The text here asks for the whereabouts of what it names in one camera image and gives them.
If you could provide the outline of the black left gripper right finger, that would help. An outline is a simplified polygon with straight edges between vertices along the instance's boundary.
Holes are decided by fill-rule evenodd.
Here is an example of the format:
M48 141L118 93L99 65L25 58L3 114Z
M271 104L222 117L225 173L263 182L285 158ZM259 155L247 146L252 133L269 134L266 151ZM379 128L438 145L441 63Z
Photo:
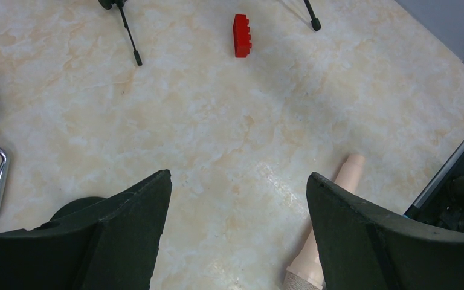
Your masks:
M318 173L306 196L327 289L464 289L464 233L403 217Z

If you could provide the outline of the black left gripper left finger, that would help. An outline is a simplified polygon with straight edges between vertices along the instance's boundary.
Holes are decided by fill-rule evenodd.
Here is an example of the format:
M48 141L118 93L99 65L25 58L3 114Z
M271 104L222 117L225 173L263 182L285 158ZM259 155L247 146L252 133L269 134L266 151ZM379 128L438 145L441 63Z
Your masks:
M171 192L164 169L70 202L33 230L0 233L0 289L149 289Z

